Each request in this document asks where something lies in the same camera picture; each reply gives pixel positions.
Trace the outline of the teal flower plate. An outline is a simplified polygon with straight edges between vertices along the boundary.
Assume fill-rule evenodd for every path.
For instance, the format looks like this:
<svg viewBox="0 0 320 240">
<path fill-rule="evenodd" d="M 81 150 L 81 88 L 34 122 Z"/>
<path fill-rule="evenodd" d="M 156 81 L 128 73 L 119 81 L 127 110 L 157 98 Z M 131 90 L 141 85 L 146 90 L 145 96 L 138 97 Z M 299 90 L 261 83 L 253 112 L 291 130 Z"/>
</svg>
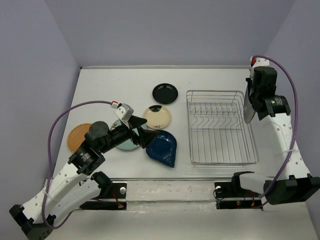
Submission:
<svg viewBox="0 0 320 240">
<path fill-rule="evenodd" d="M 121 121 L 118 119 L 116 120 L 112 126 L 111 130 L 115 129 L 116 127 L 121 125 Z M 130 139 L 126 140 L 125 142 L 119 144 L 116 146 L 118 149 L 123 150 L 123 151 L 131 151 L 139 147 L 138 144 L 134 144 Z"/>
</svg>

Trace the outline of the cream round plate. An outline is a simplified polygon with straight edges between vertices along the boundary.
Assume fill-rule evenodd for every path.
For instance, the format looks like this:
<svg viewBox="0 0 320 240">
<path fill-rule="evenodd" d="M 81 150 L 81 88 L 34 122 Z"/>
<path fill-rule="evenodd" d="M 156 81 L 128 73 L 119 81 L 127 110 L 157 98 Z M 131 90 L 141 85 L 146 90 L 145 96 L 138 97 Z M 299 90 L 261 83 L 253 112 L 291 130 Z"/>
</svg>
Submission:
<svg viewBox="0 0 320 240">
<path fill-rule="evenodd" d="M 164 129 L 169 125 L 172 115 L 163 105 L 152 105 L 144 111 L 143 118 L 147 120 L 146 125 L 148 128 L 158 130 Z"/>
</svg>

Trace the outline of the dark blue leaf-shaped plate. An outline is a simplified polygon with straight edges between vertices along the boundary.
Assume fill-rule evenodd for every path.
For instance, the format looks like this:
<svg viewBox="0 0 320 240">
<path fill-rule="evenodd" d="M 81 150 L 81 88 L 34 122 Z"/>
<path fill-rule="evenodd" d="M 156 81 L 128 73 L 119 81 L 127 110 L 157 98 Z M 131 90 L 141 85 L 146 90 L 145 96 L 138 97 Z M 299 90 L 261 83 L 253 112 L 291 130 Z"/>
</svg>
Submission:
<svg viewBox="0 0 320 240">
<path fill-rule="evenodd" d="M 149 158 L 167 167 L 174 168 L 177 154 L 177 140 L 168 131 L 158 130 L 159 135 L 146 147 Z"/>
</svg>

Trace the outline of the grey deer pattern plate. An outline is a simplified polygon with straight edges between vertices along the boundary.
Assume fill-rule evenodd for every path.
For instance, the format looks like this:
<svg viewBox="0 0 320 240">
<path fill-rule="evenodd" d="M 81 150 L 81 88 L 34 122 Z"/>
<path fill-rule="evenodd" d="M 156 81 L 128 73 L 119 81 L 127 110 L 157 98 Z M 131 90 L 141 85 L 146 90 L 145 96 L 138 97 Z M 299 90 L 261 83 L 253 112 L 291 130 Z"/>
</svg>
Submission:
<svg viewBox="0 0 320 240">
<path fill-rule="evenodd" d="M 256 111 L 253 109 L 252 104 L 249 100 L 249 87 L 246 88 L 244 102 L 243 102 L 243 119 L 246 124 L 249 124 L 254 116 Z"/>
</svg>

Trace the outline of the black round plate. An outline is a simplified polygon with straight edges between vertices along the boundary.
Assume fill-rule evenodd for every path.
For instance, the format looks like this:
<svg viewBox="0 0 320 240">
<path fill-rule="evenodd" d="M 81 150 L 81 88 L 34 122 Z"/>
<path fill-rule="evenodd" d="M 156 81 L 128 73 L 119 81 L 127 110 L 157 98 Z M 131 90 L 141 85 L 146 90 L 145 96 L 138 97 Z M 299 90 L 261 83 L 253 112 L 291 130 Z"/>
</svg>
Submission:
<svg viewBox="0 0 320 240">
<path fill-rule="evenodd" d="M 158 84 L 152 90 L 152 97 L 162 105 L 172 104 L 178 98 L 178 95 L 177 88 L 169 83 Z"/>
</svg>

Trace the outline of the orange woven pattern plate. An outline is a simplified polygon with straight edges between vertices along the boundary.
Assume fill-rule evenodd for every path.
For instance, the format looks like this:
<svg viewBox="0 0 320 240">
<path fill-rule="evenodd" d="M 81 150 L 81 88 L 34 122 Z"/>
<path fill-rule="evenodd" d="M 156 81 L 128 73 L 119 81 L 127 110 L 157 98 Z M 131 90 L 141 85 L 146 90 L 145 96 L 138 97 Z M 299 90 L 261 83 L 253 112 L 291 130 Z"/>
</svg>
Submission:
<svg viewBox="0 0 320 240">
<path fill-rule="evenodd" d="M 89 131 L 91 125 L 91 123 L 82 123 L 73 128 L 69 133 L 67 137 L 67 147 L 72 153 L 84 142 L 85 134 Z"/>
</svg>

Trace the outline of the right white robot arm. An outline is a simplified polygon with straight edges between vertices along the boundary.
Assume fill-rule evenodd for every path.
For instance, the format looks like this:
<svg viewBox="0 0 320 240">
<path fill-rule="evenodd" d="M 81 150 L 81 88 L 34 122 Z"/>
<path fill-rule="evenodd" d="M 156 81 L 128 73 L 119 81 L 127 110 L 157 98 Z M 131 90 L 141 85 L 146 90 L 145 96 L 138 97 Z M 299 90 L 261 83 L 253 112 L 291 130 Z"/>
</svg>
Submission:
<svg viewBox="0 0 320 240">
<path fill-rule="evenodd" d="M 251 68 L 246 79 L 243 118 L 250 123 L 257 116 L 266 130 L 274 161 L 279 166 L 275 177 L 251 171 L 234 173 L 230 190 L 235 196 L 247 191 L 257 193 L 271 205 L 305 202 L 320 188 L 319 177 L 313 177 L 296 143 L 297 125 L 291 124 L 287 99 L 276 94 L 277 71 L 270 66 Z"/>
</svg>

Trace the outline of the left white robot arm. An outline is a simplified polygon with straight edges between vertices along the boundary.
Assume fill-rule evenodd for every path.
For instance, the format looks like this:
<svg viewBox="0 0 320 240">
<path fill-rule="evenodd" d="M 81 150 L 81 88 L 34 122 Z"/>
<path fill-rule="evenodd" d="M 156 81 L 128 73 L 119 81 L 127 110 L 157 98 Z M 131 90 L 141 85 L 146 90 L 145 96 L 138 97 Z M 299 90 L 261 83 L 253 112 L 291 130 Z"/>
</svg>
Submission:
<svg viewBox="0 0 320 240">
<path fill-rule="evenodd" d="M 113 130 L 103 121 L 94 122 L 80 147 L 46 186 L 28 202 L 15 204 L 9 213 L 29 240 L 44 240 L 65 222 L 65 217 L 88 200 L 104 198 L 112 192 L 112 181 L 97 168 L 104 153 L 131 140 L 146 148 L 160 133 L 143 129 L 147 121 L 132 116 L 133 125 L 121 124 Z"/>
</svg>

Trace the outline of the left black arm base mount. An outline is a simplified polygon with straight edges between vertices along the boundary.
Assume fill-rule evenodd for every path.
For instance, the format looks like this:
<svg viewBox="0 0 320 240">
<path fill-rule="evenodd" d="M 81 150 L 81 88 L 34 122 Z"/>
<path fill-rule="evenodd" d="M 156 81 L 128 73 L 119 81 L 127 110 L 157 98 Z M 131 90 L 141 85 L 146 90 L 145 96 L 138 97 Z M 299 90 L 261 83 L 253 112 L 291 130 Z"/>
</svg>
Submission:
<svg viewBox="0 0 320 240">
<path fill-rule="evenodd" d="M 91 211 L 125 211 L 127 209 L 127 182 L 114 181 L 110 192 L 100 193 L 79 206 L 80 210 Z"/>
</svg>

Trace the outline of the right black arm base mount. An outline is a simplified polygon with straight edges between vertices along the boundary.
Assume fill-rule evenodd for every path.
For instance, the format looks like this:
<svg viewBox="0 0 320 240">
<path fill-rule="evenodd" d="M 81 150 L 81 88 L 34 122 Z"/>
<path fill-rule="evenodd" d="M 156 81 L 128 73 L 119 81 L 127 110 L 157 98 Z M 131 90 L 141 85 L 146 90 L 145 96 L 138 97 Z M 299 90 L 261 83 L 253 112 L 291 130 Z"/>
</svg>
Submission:
<svg viewBox="0 0 320 240">
<path fill-rule="evenodd" d="M 216 200 L 215 206 L 217 210 L 263 208 L 263 203 L 259 199 L 258 193 L 242 188 L 234 188 L 231 182 L 215 182 L 212 195 Z"/>
</svg>

